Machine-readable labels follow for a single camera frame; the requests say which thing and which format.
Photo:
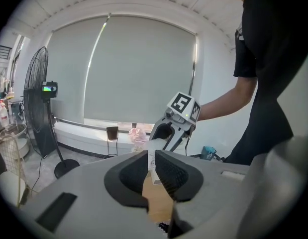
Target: roller blind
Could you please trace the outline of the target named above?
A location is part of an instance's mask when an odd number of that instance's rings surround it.
[[[81,21],[52,34],[48,44],[47,80],[59,84],[58,96],[51,100],[55,116],[83,123],[86,73],[96,38],[106,18]]]
[[[176,92],[189,92],[195,42],[160,21],[111,17],[92,59],[84,118],[155,123]]]

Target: ceiling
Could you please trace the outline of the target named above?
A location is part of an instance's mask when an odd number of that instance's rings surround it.
[[[60,11],[86,0],[24,0],[13,18],[36,29]],[[242,2],[239,0],[167,0],[193,10],[222,31],[231,43],[241,22]]]

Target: person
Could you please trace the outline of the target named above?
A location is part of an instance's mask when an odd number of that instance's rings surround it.
[[[247,129],[225,160],[250,165],[256,155],[293,137],[277,98],[308,55],[308,0],[242,1],[242,23],[235,34],[236,85],[203,105],[199,120],[240,110],[251,101],[258,84]]]

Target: standing fan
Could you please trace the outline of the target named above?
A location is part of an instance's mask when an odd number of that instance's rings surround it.
[[[48,51],[42,47],[34,54],[30,62],[23,92],[24,112],[33,148],[42,157],[57,150],[61,162],[55,167],[54,174],[56,178],[60,178],[78,167],[79,163],[72,159],[64,160],[56,141],[52,124],[51,98],[57,96],[58,84],[46,82],[48,58]]]

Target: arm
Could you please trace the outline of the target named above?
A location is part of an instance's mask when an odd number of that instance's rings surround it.
[[[238,77],[238,81],[232,90],[202,106],[198,121],[226,116],[245,107],[250,103],[256,85],[256,77]]]

